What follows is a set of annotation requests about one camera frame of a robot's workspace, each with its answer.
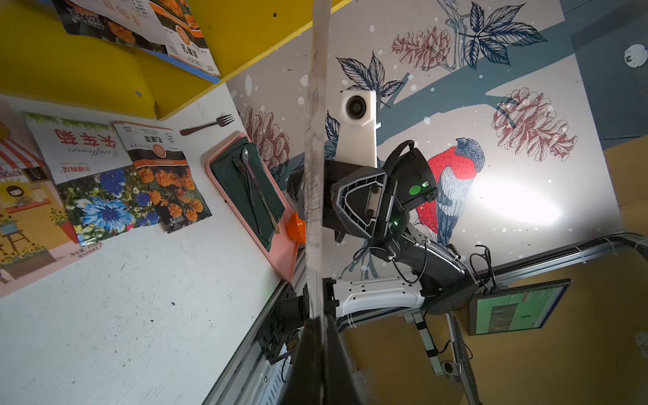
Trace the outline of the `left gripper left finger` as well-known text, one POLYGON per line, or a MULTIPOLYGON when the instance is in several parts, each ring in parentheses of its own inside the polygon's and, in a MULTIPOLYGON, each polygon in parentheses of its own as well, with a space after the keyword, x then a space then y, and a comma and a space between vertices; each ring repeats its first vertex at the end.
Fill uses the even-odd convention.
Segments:
POLYGON ((295 362, 279 404, 323 404, 322 326, 320 318, 308 319, 302 331, 295 362))

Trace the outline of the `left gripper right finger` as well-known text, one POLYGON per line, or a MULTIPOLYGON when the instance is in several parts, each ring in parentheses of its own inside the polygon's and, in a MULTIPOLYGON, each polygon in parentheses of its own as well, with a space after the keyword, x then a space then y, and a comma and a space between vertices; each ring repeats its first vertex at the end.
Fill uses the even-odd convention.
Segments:
POLYGON ((347 364, 336 322, 331 316, 324 318, 323 335, 323 389, 324 404, 361 404, 355 389, 352 374, 347 364))

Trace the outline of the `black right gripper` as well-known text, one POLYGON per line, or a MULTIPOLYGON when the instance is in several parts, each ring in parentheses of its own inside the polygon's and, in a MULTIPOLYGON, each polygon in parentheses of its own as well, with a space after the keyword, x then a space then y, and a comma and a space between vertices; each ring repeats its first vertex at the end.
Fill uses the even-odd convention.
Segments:
POLYGON ((322 226, 334 232, 336 241, 345 236, 397 239, 405 231, 398 186, 398 179, 383 169, 325 161, 322 226))

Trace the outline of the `orange flower seed bag top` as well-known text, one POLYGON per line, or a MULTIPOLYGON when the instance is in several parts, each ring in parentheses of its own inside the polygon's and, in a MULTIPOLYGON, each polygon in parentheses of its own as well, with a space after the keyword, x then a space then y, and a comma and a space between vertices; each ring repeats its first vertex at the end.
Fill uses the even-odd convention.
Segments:
POLYGON ((127 121, 112 125, 168 233, 211 216, 174 130, 127 121))

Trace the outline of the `blue flower seed bag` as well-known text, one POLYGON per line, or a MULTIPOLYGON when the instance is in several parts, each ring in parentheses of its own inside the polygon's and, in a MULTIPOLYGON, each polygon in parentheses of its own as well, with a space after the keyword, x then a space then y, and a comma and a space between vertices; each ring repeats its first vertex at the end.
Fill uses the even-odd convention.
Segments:
POLYGON ((111 124, 22 114, 82 246, 160 223, 111 124))

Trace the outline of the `market stall seed bag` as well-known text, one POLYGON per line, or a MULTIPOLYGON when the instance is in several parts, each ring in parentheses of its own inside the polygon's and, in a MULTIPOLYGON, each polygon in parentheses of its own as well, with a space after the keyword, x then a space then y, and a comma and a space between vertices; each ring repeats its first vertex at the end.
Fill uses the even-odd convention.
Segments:
POLYGON ((28 135, 1 120, 1 297, 102 248, 82 247, 28 135))

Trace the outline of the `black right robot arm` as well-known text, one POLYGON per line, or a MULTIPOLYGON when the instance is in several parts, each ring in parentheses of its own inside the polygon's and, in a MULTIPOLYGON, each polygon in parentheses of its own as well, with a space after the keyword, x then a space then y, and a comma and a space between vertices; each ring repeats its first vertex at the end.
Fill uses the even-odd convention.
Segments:
POLYGON ((435 202, 439 189, 413 141, 398 145, 381 168, 327 160, 324 163, 323 221, 340 242, 365 241, 354 255, 375 256, 403 273, 369 281, 322 281, 324 312, 337 319, 386 308, 422 309, 442 315, 467 305, 478 283, 454 251, 429 241, 410 222, 410 212, 435 202))

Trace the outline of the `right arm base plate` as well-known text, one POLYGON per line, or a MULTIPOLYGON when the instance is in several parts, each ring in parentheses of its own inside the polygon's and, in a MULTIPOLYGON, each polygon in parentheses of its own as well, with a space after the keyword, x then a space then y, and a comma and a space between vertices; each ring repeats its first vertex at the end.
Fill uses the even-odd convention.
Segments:
MULTIPOLYGON (((336 368, 346 368, 344 359, 344 348, 339 342, 339 335, 336 327, 336 309, 339 307, 339 300, 335 299, 334 285, 336 281, 332 278, 322 280, 324 313, 327 316, 327 343, 332 344, 329 355, 336 368)), ((290 350, 290 342, 295 339, 297 333, 304 327, 310 315, 309 291, 305 286, 303 295, 296 295, 293 287, 288 285, 279 295, 278 302, 270 310, 269 315, 263 321, 256 334, 256 341, 261 346, 261 351, 268 363, 272 366, 283 359, 291 356, 295 351, 290 350)))

